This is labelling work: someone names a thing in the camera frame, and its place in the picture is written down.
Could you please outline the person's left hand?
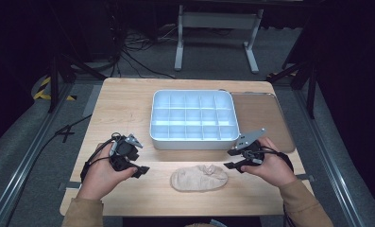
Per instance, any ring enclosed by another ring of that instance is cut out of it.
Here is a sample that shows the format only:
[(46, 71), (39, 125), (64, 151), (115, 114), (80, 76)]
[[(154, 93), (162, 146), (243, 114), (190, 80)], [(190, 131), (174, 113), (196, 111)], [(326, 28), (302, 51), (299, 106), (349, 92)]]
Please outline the person's left hand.
[(120, 182), (130, 178), (137, 172), (136, 167), (115, 171), (108, 160), (112, 144), (108, 144), (93, 158), (85, 179), (80, 187), (77, 198), (85, 200), (102, 200)]

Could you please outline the aluminium floor rail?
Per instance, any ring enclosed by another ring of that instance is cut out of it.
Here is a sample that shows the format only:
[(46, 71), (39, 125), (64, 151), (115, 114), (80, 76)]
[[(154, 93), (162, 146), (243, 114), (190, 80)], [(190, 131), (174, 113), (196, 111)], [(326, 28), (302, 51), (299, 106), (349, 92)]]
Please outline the aluminium floor rail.
[(8, 227), (10, 219), (22, 196), (29, 174), (43, 150), (43, 140), (72, 88), (72, 84), (65, 84), (63, 86), (59, 92), (56, 107), (51, 113), (44, 114), (43, 120), (37, 132), (32, 137), (32, 141), (27, 147), (25, 154), (12, 172), (8, 184), (0, 196), (0, 227)]
[(304, 94), (301, 91), (293, 92), (300, 110), (304, 114), (304, 119), (309, 125), (310, 131), (315, 138), (316, 147), (318, 149), (318, 156), (325, 168), (325, 171), (328, 175), (328, 178), (331, 182), (332, 189), (336, 195), (340, 207), (346, 217), (346, 220), (349, 224), (349, 227), (364, 227), (364, 222), (359, 216), (357, 207), (352, 199), (352, 196), (347, 187), (346, 181), (343, 178), (343, 175), (332, 157), (332, 154), (324, 142), (323, 135), (316, 123), (315, 119), (312, 118), (307, 111), (306, 99)]

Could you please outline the black metal stand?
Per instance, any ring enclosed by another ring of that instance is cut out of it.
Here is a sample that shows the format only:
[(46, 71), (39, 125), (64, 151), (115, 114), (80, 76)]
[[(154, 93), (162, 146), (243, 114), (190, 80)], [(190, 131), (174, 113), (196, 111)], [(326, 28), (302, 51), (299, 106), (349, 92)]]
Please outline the black metal stand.
[(77, 78), (72, 65), (75, 65), (96, 79), (105, 80), (107, 78), (82, 61), (76, 60), (65, 54), (55, 55), (49, 65), (51, 99), (48, 112), (50, 113), (54, 112), (60, 101), (59, 77), (62, 77), (65, 83), (73, 83)]
[(291, 75), (292, 73), (296, 74), (290, 82), (290, 87), (293, 90), (301, 90), (305, 84), (308, 84), (306, 110), (308, 112), (308, 115), (312, 119), (314, 119), (315, 87), (317, 72), (315, 69), (315, 63), (313, 61), (300, 62), (282, 70), (279, 73), (271, 73), (266, 77), (265, 80), (270, 83), (273, 83)]

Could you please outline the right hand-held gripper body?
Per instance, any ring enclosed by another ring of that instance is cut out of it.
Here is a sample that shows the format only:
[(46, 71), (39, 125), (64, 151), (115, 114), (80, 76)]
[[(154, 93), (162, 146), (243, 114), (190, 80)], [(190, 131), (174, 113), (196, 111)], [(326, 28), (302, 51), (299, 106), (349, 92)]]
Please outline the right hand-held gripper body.
[(242, 151), (243, 160), (246, 161), (244, 166), (259, 166), (264, 161), (261, 144), (258, 139), (264, 135), (266, 129), (242, 133), (236, 141), (235, 149)]

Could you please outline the brown box lid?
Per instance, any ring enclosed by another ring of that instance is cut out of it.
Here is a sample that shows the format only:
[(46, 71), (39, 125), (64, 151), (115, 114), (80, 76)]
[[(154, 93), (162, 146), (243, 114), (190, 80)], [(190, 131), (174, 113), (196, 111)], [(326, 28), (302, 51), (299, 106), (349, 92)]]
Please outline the brown box lid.
[(285, 121), (277, 97), (270, 93), (232, 93), (235, 112), (241, 133), (266, 129), (276, 147), (292, 153), (296, 145)]

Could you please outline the person's right hand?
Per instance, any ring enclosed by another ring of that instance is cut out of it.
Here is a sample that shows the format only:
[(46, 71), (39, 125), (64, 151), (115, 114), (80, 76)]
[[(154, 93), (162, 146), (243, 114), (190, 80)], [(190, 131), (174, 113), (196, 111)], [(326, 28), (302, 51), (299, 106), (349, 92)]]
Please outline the person's right hand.
[(260, 166), (242, 166), (241, 170), (258, 176), (276, 187), (282, 187), (297, 179), (281, 157), (270, 153), (264, 155), (264, 162)]

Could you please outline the white divided storage box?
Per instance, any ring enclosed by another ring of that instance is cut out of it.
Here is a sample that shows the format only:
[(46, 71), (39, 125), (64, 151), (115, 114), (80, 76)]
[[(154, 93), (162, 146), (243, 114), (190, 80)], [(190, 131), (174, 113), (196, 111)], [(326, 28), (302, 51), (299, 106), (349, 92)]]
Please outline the white divided storage box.
[(222, 90), (159, 90), (150, 137), (156, 149), (229, 149), (240, 130), (232, 95)]

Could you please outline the yellow black floor tape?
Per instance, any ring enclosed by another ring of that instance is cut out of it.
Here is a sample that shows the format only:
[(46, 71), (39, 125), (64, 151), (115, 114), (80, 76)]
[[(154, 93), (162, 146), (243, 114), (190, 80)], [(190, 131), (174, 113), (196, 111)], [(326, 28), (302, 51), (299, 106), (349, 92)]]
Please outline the yellow black floor tape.
[(51, 78), (49, 76), (46, 76), (40, 87), (38, 88), (36, 94), (33, 96), (34, 99), (45, 99), (45, 100), (50, 100), (51, 95), (47, 94), (45, 92), (45, 89), (47, 88), (48, 84), (51, 82)]

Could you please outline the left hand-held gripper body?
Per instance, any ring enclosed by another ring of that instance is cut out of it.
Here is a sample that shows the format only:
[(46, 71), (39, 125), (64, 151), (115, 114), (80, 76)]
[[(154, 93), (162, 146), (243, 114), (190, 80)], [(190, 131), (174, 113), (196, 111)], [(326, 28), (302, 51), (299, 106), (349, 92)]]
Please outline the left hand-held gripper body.
[(131, 133), (129, 136), (114, 133), (111, 138), (114, 143), (110, 151), (110, 163), (115, 171), (123, 171), (129, 167), (136, 167), (128, 158), (128, 154), (134, 149), (142, 148), (143, 145)]

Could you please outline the white metal stand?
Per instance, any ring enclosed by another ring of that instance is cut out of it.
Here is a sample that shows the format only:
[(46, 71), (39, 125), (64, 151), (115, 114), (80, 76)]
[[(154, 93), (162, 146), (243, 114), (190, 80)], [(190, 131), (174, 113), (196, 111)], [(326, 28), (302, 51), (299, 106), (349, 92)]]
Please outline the white metal stand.
[(174, 69), (182, 69), (183, 60), (183, 29), (188, 28), (225, 28), (225, 29), (245, 29), (250, 30), (249, 39), (243, 43), (246, 52), (250, 71), (253, 74), (259, 73), (259, 67), (256, 62), (253, 45), (258, 34), (260, 23), (263, 19), (264, 11), (259, 9), (253, 14), (236, 14), (221, 12), (191, 12), (186, 11), (183, 5), (179, 5), (178, 13), (178, 43)]

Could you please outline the beige sock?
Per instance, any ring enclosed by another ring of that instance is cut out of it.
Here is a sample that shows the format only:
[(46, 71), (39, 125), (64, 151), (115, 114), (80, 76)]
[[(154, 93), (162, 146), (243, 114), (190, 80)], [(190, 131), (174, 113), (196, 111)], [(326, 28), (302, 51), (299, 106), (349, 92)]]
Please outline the beige sock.
[(228, 179), (220, 166), (199, 165), (177, 169), (170, 177), (170, 184), (178, 191), (203, 192), (222, 187)]

